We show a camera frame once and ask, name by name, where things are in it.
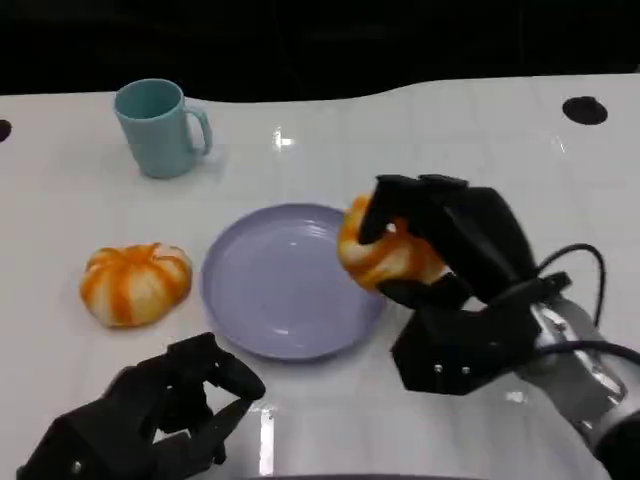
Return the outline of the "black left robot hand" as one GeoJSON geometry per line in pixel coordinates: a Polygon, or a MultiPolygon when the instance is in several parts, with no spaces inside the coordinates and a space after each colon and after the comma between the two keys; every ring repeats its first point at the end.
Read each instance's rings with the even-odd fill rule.
{"type": "Polygon", "coordinates": [[[57,417],[16,476],[188,479],[225,462],[226,439],[265,392],[213,333],[173,343],[57,417]]]}

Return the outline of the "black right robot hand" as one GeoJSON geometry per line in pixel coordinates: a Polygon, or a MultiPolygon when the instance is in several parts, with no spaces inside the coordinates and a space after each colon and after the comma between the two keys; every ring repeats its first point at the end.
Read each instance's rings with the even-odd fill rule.
{"type": "Polygon", "coordinates": [[[379,175],[358,231],[362,244],[404,220],[485,304],[536,277],[530,244],[511,208],[493,188],[444,175],[379,175]]]}

